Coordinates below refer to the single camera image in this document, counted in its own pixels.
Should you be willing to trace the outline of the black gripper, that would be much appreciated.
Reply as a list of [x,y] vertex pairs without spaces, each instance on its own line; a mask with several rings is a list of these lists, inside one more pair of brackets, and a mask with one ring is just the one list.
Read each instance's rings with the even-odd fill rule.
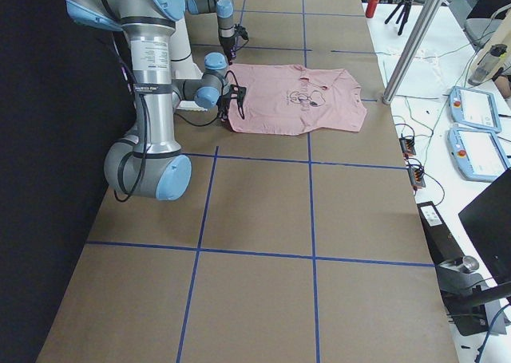
[[236,59],[236,37],[219,37],[220,45],[224,51],[224,55],[228,56],[228,64],[232,65]]
[[218,118],[220,120],[227,120],[228,119],[228,110],[231,105],[231,101],[235,98],[231,95],[224,95],[221,96],[218,100]]

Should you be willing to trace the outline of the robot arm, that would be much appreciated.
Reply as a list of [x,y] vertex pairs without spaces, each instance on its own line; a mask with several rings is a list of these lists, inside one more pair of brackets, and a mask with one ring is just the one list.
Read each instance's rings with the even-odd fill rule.
[[186,0],[192,15],[216,15],[219,42],[230,65],[236,57],[237,28],[234,23],[234,0]]
[[[234,0],[65,0],[78,24],[122,32],[131,59],[121,63],[131,82],[137,119],[110,148],[105,178],[115,198],[179,199],[192,174],[190,159],[174,134],[174,115],[185,101],[217,109],[223,120],[247,90],[229,69],[238,37],[247,31],[233,19]],[[186,14],[217,18],[222,50],[208,54],[199,69],[192,60]]]

